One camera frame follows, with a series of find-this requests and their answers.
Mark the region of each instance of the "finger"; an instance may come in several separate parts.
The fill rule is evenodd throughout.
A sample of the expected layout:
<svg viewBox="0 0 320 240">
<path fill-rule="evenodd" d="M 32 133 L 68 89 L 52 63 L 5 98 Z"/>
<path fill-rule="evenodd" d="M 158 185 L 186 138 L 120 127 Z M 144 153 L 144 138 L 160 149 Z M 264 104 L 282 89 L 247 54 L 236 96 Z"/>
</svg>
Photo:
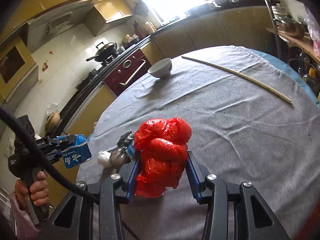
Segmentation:
<svg viewBox="0 0 320 240">
<path fill-rule="evenodd" d="M 47 204 L 49 204 L 49 197 L 38 199 L 38 200 L 34 201 L 33 203 L 35 206 L 38 206 L 38 207 L 47 205 Z"/>
<path fill-rule="evenodd" d="M 38 199 L 42 199 L 42 198 L 46 198 L 49 196 L 49 190 L 48 189 L 45 189 L 45 190 L 42 190 L 42 191 L 39 191 L 39 192 L 36 192 L 34 194 L 31 194 L 31 199 L 33 201 L 35 200 L 38 200 Z"/>
<path fill-rule="evenodd" d="M 23 181 L 21 181 L 20 179 L 18 179 L 16 181 L 16 184 L 14 185 L 14 190 L 15 190 L 16 194 L 27 194 L 28 193 L 27 187 L 24 185 Z"/>
<path fill-rule="evenodd" d="M 38 191 L 42 191 L 47 188 L 47 182 L 45 180 L 36 181 L 34 184 L 30 187 L 31 193 L 36 193 Z"/>
<path fill-rule="evenodd" d="M 27 203 L 26 203 L 26 200 L 25 200 L 24 196 L 22 194 L 16 194 L 16 196 L 17 196 L 17 201 L 19 203 L 20 209 L 26 210 L 27 209 Z"/>
<path fill-rule="evenodd" d="M 37 174 L 38 180 L 45 180 L 45 174 L 43 171 L 39 171 Z"/>
</svg>

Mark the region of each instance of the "kettle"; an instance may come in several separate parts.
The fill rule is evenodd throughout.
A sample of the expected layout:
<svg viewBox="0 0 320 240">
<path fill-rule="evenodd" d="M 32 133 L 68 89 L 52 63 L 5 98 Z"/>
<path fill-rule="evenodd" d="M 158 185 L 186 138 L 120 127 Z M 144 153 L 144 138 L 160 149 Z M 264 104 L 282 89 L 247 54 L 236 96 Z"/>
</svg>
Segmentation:
<svg viewBox="0 0 320 240">
<path fill-rule="evenodd" d="M 302 39 L 305 35 L 304 25 L 288 15 L 286 17 L 279 17 L 279 19 L 274 19 L 283 26 L 284 33 L 290 37 Z"/>
</svg>

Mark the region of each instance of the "red plastic bag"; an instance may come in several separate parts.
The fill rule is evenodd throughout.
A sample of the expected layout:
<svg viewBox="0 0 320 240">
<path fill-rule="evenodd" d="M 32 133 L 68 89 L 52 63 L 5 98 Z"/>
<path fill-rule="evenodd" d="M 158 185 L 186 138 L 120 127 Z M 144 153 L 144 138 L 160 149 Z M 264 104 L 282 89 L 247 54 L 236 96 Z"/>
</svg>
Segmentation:
<svg viewBox="0 0 320 240">
<path fill-rule="evenodd" d="M 176 188 L 188 160 L 191 127 L 181 118 L 150 119 L 135 133 L 134 147 L 141 151 L 142 171 L 136 195 L 155 198 L 166 187 Z"/>
</svg>

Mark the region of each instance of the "range hood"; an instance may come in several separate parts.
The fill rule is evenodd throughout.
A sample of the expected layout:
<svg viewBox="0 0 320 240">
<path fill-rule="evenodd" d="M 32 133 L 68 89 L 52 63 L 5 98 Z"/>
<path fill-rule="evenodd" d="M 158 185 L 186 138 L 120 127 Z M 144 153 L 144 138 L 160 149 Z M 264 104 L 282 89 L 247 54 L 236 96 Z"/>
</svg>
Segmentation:
<svg viewBox="0 0 320 240">
<path fill-rule="evenodd" d="M 27 48 L 35 52 L 60 33 L 80 24 L 95 0 L 80 0 L 53 8 L 28 21 Z"/>
</svg>

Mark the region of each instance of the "gray tablecloth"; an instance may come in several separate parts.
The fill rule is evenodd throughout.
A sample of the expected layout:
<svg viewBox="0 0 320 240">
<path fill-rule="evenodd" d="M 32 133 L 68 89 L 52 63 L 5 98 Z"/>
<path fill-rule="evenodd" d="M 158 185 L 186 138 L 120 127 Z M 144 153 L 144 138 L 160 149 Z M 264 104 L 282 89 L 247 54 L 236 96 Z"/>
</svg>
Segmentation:
<svg viewBox="0 0 320 240">
<path fill-rule="evenodd" d="M 77 179 L 103 179 L 110 171 L 97 163 L 97 154 L 113 148 L 125 132 L 150 118 L 182 117 L 192 127 L 188 147 L 197 161 L 226 182 L 250 180 L 293 237 L 320 195 L 320 110 L 287 74 L 246 48 L 186 55 L 252 76 L 292 105 L 241 77 L 174 58 L 169 78 L 144 75 L 101 115 L 89 142 L 92 160 L 81 165 Z M 193 199 L 185 172 L 176 190 L 121 206 L 123 220 L 142 240 L 201 239 L 205 211 Z"/>
</svg>

